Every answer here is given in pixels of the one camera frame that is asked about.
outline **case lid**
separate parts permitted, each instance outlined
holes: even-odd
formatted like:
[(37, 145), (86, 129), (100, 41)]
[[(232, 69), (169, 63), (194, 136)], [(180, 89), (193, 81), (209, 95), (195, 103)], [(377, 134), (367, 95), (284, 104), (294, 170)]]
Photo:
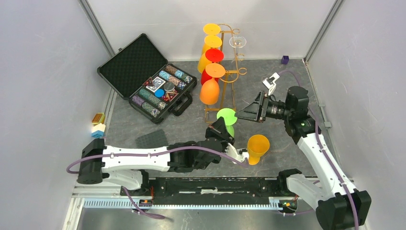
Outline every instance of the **case lid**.
[(128, 99), (142, 84), (153, 77), (168, 60), (152, 44), (146, 34), (101, 65), (97, 72), (124, 99)]

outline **stack of poker chips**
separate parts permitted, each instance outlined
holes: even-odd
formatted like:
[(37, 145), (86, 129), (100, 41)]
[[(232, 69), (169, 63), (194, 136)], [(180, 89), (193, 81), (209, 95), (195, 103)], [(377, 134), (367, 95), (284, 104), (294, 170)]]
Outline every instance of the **stack of poker chips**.
[(175, 86), (177, 86), (181, 90), (183, 90), (186, 87), (186, 83), (182, 82), (181, 80), (175, 78), (174, 76), (168, 74), (163, 70), (159, 72), (159, 76), (167, 81), (172, 82)]
[(152, 104), (156, 105), (158, 109), (164, 109), (166, 107), (166, 103), (162, 102), (159, 98), (148, 92), (146, 89), (141, 89), (138, 93), (142, 98), (151, 102)]
[(192, 77), (187, 75), (186, 73), (180, 71), (179, 69), (173, 67), (173, 66), (166, 66), (165, 71), (175, 75), (175, 77), (180, 78), (184, 80), (186, 83), (190, 83), (192, 81)]
[(144, 99), (140, 98), (139, 96), (135, 95), (131, 99), (135, 104), (141, 106), (145, 111), (147, 111), (149, 114), (151, 114), (153, 117), (157, 117), (159, 114), (159, 110), (154, 108), (152, 105), (150, 105), (148, 102), (144, 101)]

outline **cable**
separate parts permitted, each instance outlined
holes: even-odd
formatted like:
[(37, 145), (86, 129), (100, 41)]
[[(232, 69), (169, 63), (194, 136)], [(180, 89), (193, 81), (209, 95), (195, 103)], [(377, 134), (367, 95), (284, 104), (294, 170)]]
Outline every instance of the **cable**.
[[(291, 70), (289, 70), (289, 69), (284, 69), (284, 70), (280, 71), (278, 74), (281, 75), (281, 74), (284, 74), (284, 73), (287, 73), (287, 72), (288, 72), (288, 73), (291, 73), (291, 74), (294, 76), (294, 78), (296, 79), (297, 84), (301, 87), (302, 84), (300, 83), (299, 78), (297, 77), (297, 75), (296, 75), (295, 72), (293, 72), (293, 71), (291, 71)], [(338, 169), (337, 169), (337, 168), (335, 167), (335, 165), (333, 164), (333, 161), (330, 159), (330, 157), (328, 156), (327, 152), (323, 149), (323, 144), (321, 143), (320, 137), (319, 137), (318, 132), (317, 132), (317, 131), (318, 131), (318, 128), (319, 128), (319, 126), (318, 126), (318, 124), (319, 124), (318, 119), (317, 119), (317, 117), (316, 117), (314, 111), (312, 110), (312, 108), (309, 107), (309, 111), (310, 111), (310, 113), (313, 115), (313, 118), (314, 118), (314, 120), (315, 120), (317, 144), (319, 145), (320, 149), (322, 150), (322, 153), (323, 153), (324, 157), (327, 159), (328, 163), (329, 163), (330, 166), (333, 168), (334, 173), (335, 173), (336, 176), (338, 177), (338, 180), (340, 181), (340, 183), (342, 184), (342, 186), (343, 186), (345, 192), (347, 193), (348, 200), (350, 201), (350, 205), (351, 205), (352, 215), (353, 215), (353, 217), (354, 217), (354, 229), (355, 229), (355, 230), (358, 230), (358, 228), (359, 228), (359, 223), (358, 223), (357, 209), (356, 209), (356, 207), (355, 207), (354, 200), (352, 199), (351, 192), (349, 191), (347, 185), (344, 184), (344, 179), (342, 178), (341, 174), (338, 172)]]
[[(218, 152), (216, 150), (208, 149), (208, 148), (205, 148), (205, 147), (200, 147), (200, 146), (185, 146), (185, 147), (179, 147), (179, 148), (170, 149), (170, 150), (163, 151), (163, 152), (151, 153), (151, 154), (146, 154), (146, 153), (116, 153), (113, 156), (114, 157), (148, 157), (148, 156), (155, 157), (155, 156), (160, 156), (160, 155), (163, 155), (163, 154), (167, 154), (167, 153), (175, 152), (175, 151), (181, 151), (181, 150), (202, 150), (202, 151), (206, 151), (206, 152), (213, 153), (213, 154), (219, 155), (221, 157), (227, 158), (227, 159), (235, 162), (238, 165), (241, 165), (241, 166), (243, 166), (245, 168), (248, 168), (247, 160), (244, 160), (243, 162), (239, 162), (236, 159), (228, 156), (225, 153)], [(77, 160), (77, 161), (71, 163), (66, 168), (66, 172), (70, 173), (70, 174), (78, 174), (79, 171), (72, 171), (70, 169), (73, 166), (75, 166), (75, 165), (77, 165), (79, 163), (82, 163), (84, 161), (93, 160), (93, 159), (97, 159), (97, 158), (103, 158), (103, 157), (111, 157), (111, 154), (101, 154), (101, 155), (94, 155), (94, 156), (84, 157), (84, 158), (82, 158), (80, 160)]]
[(147, 216), (149, 218), (152, 219), (165, 219), (165, 216), (160, 215), (160, 214), (153, 214), (153, 213), (146, 213), (144, 212), (142, 209), (140, 209), (138, 207), (138, 205), (135, 203), (135, 201), (133, 200), (133, 198), (130, 196), (130, 193), (128, 192), (126, 187), (123, 187), (125, 194), (127, 195), (127, 197), (130, 199), (131, 203), (133, 204), (133, 206), (137, 209), (137, 211), (144, 216)]

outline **red triangle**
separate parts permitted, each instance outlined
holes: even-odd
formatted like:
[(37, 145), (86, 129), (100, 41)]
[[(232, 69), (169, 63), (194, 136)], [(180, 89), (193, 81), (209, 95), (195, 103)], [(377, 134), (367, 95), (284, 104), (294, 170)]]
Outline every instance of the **red triangle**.
[(146, 82), (144, 82), (144, 84), (142, 85), (149, 85), (149, 86), (154, 86), (154, 83), (152, 82), (152, 78), (148, 78), (148, 80)]
[(175, 93), (175, 92), (166, 92), (166, 97), (169, 98), (169, 101), (172, 101), (172, 99), (175, 98), (176, 95), (178, 95), (178, 93)]

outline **gold metal rack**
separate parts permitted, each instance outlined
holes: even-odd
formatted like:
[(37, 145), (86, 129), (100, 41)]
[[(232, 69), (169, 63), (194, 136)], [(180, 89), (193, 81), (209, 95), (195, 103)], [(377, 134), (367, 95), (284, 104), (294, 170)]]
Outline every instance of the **gold metal rack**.
[[(220, 50), (223, 51), (224, 35), (225, 34), (231, 34), (231, 37), (234, 40), (234, 35), (239, 34), (240, 29), (232, 29), (231, 26), (229, 26), (227, 24), (218, 24), (218, 25), (219, 26), (227, 26), (230, 29), (230, 30), (222, 30), (222, 31), (220, 31), (220, 33), (221, 33), (221, 41), (222, 41), (222, 44), (220, 46)], [(223, 109), (224, 98), (226, 96), (227, 84), (231, 84), (231, 92), (232, 92), (232, 96), (233, 96), (233, 108), (231, 108), (231, 109), (233, 109), (234, 111), (237, 111), (236, 101), (234, 99), (234, 82), (237, 81), (237, 79), (238, 79), (238, 77), (240, 75), (245, 75), (247, 73), (247, 68), (244, 68), (244, 67), (238, 68), (238, 62), (244, 60), (244, 54), (237, 53), (237, 49), (235, 47), (233, 48), (233, 51), (234, 51), (234, 60), (236, 62), (236, 69), (234, 69), (234, 70), (226, 70), (226, 74), (224, 75), (224, 79), (220, 78), (220, 80), (223, 81), (223, 92), (221, 94), (220, 107), (219, 108), (209, 108), (207, 105), (205, 105), (204, 119), (205, 119), (206, 123), (213, 123), (214, 122), (214, 121), (209, 121), (208, 120), (209, 112), (219, 111), (220, 109)], [(231, 74), (236, 74), (237, 77), (235, 79), (232, 79)]]

